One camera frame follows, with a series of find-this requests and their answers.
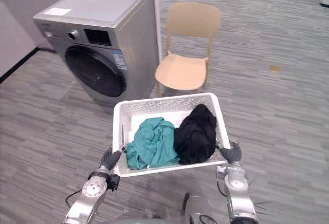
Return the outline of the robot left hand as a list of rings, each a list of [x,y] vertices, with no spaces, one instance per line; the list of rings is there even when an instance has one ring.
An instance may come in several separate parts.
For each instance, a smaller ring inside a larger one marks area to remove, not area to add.
[[[109,146],[101,158],[98,169],[111,171],[115,167],[123,153],[126,153],[125,146],[121,147],[115,152],[113,152],[113,147]]]

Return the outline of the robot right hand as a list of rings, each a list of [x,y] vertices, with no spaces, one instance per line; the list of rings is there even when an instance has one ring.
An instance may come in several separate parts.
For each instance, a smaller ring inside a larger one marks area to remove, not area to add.
[[[233,142],[231,149],[219,147],[218,145],[216,148],[220,151],[221,155],[229,164],[241,163],[242,150],[238,142]]]

